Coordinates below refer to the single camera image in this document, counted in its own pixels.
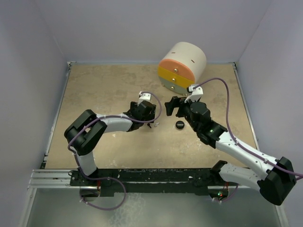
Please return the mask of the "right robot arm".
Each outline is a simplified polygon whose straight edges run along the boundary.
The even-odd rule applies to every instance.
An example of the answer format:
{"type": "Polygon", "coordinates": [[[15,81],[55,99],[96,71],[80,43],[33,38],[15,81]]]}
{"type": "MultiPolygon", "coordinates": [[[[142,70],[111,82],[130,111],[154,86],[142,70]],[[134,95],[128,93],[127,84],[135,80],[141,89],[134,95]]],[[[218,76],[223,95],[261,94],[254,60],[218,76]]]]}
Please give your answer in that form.
{"type": "Polygon", "coordinates": [[[277,206],[284,202],[296,185],[293,165],[289,159],[277,159],[237,138],[234,139],[230,131],[212,120],[211,112],[205,103],[174,96],[165,103],[165,108],[167,116],[171,116],[177,108],[176,116],[185,118],[201,142],[227,153],[245,165],[243,168],[227,162],[218,162],[210,174],[214,184],[232,182],[250,187],[277,206]]]}

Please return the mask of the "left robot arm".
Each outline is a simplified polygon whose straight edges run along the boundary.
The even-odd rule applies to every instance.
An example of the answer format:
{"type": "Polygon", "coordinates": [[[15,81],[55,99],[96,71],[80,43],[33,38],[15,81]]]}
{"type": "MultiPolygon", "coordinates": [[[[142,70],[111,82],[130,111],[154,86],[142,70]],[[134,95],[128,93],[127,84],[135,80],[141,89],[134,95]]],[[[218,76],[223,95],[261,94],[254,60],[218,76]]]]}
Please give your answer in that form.
{"type": "Polygon", "coordinates": [[[97,115],[92,110],[85,110],[64,132],[68,149],[75,155],[77,165],[83,171],[81,180],[86,185],[97,181],[97,166],[93,149],[105,133],[139,129],[146,122],[153,122],[156,105],[149,101],[131,102],[130,109],[119,115],[97,115]]]}

